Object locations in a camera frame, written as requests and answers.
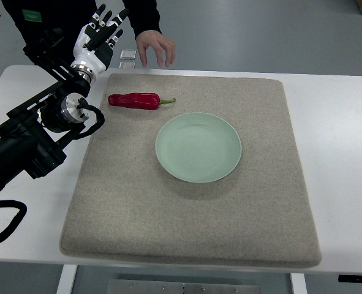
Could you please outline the person's bare hand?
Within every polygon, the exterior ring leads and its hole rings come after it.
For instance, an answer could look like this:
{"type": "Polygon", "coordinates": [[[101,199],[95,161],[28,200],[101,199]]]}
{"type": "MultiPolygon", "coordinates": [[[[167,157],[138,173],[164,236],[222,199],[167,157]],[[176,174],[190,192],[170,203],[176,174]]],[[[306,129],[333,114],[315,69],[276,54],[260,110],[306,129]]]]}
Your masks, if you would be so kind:
{"type": "Polygon", "coordinates": [[[176,59],[176,43],[155,30],[143,31],[136,37],[137,51],[143,67],[148,65],[146,51],[152,48],[156,55],[157,65],[170,67],[176,59]]]}

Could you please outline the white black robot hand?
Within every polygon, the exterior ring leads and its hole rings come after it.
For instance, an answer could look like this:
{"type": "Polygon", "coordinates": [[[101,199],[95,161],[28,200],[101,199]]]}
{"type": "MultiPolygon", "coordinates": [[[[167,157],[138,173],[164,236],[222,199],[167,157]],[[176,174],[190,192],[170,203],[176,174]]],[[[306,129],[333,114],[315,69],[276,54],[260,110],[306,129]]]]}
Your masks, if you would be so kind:
{"type": "Polygon", "coordinates": [[[106,5],[102,4],[95,11],[88,24],[82,27],[74,46],[72,67],[88,68],[94,75],[108,69],[114,47],[123,34],[119,27],[129,15],[129,9],[116,15],[105,9],[106,5]]]}

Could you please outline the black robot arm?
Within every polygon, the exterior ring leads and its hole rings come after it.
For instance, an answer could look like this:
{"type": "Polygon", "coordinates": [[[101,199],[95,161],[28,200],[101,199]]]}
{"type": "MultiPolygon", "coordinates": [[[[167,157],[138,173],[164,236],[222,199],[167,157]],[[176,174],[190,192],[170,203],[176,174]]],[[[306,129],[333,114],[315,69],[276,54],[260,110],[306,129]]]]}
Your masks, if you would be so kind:
{"type": "MultiPolygon", "coordinates": [[[[57,82],[9,111],[0,125],[0,191],[23,171],[33,179],[46,176],[65,161],[69,143],[92,135],[105,122],[103,113],[86,101],[91,77],[53,54],[62,38],[59,28],[47,30],[23,49],[57,82]]],[[[27,206],[0,200],[0,208],[17,210],[0,233],[1,243],[19,226],[27,206]]]]}

